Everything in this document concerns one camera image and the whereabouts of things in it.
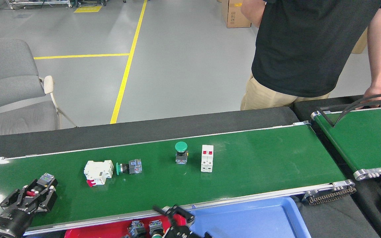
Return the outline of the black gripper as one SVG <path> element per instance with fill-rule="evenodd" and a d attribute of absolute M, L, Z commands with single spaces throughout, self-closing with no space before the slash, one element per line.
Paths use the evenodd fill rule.
<path fill-rule="evenodd" d="M 32 181 L 21 189 L 15 189 L 0 203 L 0 207 L 6 209 L 12 204 L 20 206 L 26 197 L 33 197 L 32 204 L 34 204 L 33 211 L 14 208 L 0 213 L 0 238 L 21 238 L 31 225 L 36 213 L 52 210 L 58 198 L 55 186 L 51 185 L 36 194 L 31 191 L 36 185 L 37 181 Z"/>
<path fill-rule="evenodd" d="M 164 208 L 160 208 L 157 205 L 153 205 L 152 209 L 159 214 L 166 216 L 170 222 L 170 228 L 167 229 L 163 238 L 202 238 L 202 236 L 194 233 L 189 228 L 195 222 L 195 216 L 190 212 L 186 211 L 182 207 L 178 205 L 174 206 L 165 206 Z M 177 222 L 174 218 L 174 215 L 178 214 L 186 220 L 185 226 L 178 226 Z M 203 238 L 211 238 L 211 235 L 206 232 Z"/>

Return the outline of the person's left hand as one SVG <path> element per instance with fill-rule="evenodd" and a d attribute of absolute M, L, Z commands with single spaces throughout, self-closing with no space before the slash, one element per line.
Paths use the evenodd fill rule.
<path fill-rule="evenodd" d="M 363 101 L 356 109 L 381 107 L 381 87 L 370 86 L 363 95 Z"/>

